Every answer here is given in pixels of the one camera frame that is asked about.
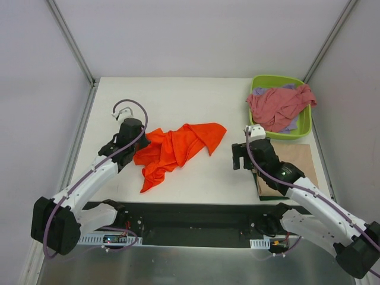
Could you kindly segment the orange t shirt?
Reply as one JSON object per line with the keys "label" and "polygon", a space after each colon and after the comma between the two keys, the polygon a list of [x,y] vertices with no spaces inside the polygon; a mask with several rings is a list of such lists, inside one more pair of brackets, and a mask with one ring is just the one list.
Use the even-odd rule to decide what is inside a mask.
{"label": "orange t shirt", "polygon": [[147,134],[148,147],[137,151],[134,163],[142,166],[144,182],[141,193],[161,184],[167,172],[184,165],[206,148],[212,155],[227,130],[219,123],[184,124],[175,131],[158,128]]}

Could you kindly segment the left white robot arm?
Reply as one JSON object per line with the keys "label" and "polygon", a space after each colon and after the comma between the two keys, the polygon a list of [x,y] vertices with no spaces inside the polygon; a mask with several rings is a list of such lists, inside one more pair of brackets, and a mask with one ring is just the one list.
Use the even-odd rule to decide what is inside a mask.
{"label": "left white robot arm", "polygon": [[85,174],[54,197],[40,197],[33,206],[31,238],[55,254],[70,253],[81,237],[109,227],[121,230],[126,223],[125,206],[106,199],[86,210],[94,194],[132,162],[140,149],[149,145],[139,119],[126,118],[119,132],[98,152]]}

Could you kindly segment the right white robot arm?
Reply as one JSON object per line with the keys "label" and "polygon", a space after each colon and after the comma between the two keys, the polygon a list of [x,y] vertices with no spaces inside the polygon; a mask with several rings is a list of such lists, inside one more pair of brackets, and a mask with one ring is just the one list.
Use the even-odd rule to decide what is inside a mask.
{"label": "right white robot arm", "polygon": [[265,224],[271,235],[295,233],[331,254],[350,276],[362,279],[379,261],[379,223],[368,223],[324,195],[295,165],[281,161],[270,139],[232,144],[235,170],[255,169],[273,190],[306,209],[305,217],[284,203],[276,205]]}

